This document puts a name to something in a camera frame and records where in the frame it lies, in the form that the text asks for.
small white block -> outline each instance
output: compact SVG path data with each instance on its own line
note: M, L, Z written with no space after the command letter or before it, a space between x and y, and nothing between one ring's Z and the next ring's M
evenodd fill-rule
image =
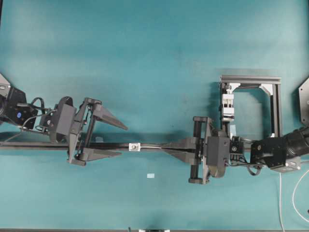
M154 175L155 175L154 173L147 173L147 178L154 178L155 177Z

black cable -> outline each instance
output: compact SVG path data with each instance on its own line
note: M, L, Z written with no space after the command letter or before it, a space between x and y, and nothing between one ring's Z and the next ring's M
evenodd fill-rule
M42 111L42 114L45 114L45 104L44 104L44 100L43 98L35 98L32 100L32 102L30 103L32 106L34 106L35 108L37 108L37 106L34 105L34 103L39 100L41 102L41 107L40 110Z
M229 167L254 167L254 166L266 166L266 164L263 163L243 163L243 164L229 164L229 163L225 163L227 166Z
M247 164L249 164L244 156L243 156L243 157L240 157L240 158L239 158L239 161L242 162L242 163L247 163Z
M248 172L250 173L250 175L256 176L259 175L261 173L262 167L257 167L257 171L253 172L249 166L247 166Z

wire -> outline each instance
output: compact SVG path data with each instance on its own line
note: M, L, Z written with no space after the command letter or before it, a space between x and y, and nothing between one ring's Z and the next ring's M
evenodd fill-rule
M300 214L300 212L298 211L298 209L297 209L296 206L295 206L295 201L294 201L294 196L295 196L295 192L296 192L296 190L297 190L297 187L298 187L300 181L301 181L301 180L305 177L305 175L307 175L308 173L309 173L309 170L307 170L307 171L301 176L301 178L298 180L298 182L297 182L297 184L296 184L296 186L295 186L295 188L294 188L294 191L293 191L292 203L293 203L294 210L297 212L297 214L298 214L302 219L304 219L306 222L309 223L309 219L306 219L304 216L302 216L302 215Z
M247 144L253 144L254 142L256 142L256 140L252 140L252 139L246 139L246 138L240 138L241 142L247 143Z
M162 149L161 147L158 147L158 146L141 146L141 148L154 148L154 149Z
M285 232L282 220L282 175L279 173L279 218L282 231Z
M259 164L259 163L244 163L244 162L242 162L243 164L229 164L228 162L225 162L225 164L227 165L227 166L229 166L229 167L254 167L254 166L261 166L261 167L263 167L263 166L266 166L265 164L263 164L263 163L261 163L261 164Z
M21 126L21 128L22 128L21 130L24 129L25 125L26 125L27 122L29 122L30 120L32 120L32 119L34 119L34 118L37 118L37 117L47 116L47 115L49 115L49 114L51 114L52 112L55 112L55 111L56 111L56 110L51 110L50 112L48 112L48 113L46 113L46 114L36 115L36 116L32 116L32 117L28 118L28 119L24 122L24 124Z
M18 134L15 134L15 135L9 137L8 139L6 139L6 140L4 140L3 142L1 142L0 146L3 146L5 142L7 142L7 141L9 141L9 140L11 140L11 139L13 139L13 138L18 137L18 136L21 135L21 134L22 134L22 131L20 131Z
M34 103L37 101L37 100L40 100L40 102L41 102L41 107L37 107L37 106L35 106L34 105ZM35 99L33 99L32 100L32 102L30 103L33 107L35 107L35 108L39 108L41 111L42 111L42 114L45 114L45 106L44 106L44 100L43 100L43 98L35 98Z
M247 169L248 169L248 172L250 173L250 175L253 175L253 176L256 176L256 175L259 175L261 170L262 170L262 167L261 166L258 166L256 169L257 171L254 173L251 169L250 169L250 166L247 166Z

black motor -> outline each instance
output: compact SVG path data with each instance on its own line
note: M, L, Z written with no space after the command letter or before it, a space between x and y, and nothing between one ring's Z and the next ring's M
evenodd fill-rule
M27 105L26 94L11 86L0 74L0 120L33 129L37 114L36 109Z

black bar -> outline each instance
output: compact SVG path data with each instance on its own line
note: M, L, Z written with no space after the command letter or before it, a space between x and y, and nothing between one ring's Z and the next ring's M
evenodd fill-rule
M193 137L200 138L202 132L202 122L194 121L194 131L193 131ZM199 146L200 144L197 144L197 148L195 149L195 158L198 159L199 154ZM198 178L198 164L197 165L191 165L191 171L190 171L190 179L197 179Z
M163 144L141 143L141 151L159 151L155 147ZM129 151L129 143L90 143L89 148L114 151ZM0 150L67 150L67 143L53 144L51 142L4 142L0 145Z
M270 96L271 132L275 137L282 136L281 120L281 91L280 85L273 86L273 95Z
M90 123L88 126L88 131L85 138L85 147L88 147L91 142L91 135L93 133L93 129L95 127L96 119L94 116L91 116Z
M2 5L3 5L3 0L0 0L0 25L1 25L1 15L2 15Z

